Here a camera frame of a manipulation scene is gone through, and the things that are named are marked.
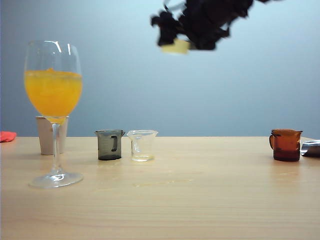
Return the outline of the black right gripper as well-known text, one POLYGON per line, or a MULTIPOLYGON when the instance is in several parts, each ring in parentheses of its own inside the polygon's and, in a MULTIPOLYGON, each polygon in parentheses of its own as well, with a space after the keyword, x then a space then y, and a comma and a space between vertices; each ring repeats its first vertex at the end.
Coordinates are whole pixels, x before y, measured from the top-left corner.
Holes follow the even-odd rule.
POLYGON ((186 34, 190 50, 213 51, 220 39, 230 36, 233 21, 248 17, 253 4, 253 0, 185 0, 177 20, 171 12, 161 11, 151 17, 150 24, 159 27, 160 47, 172 45, 177 35, 186 34))

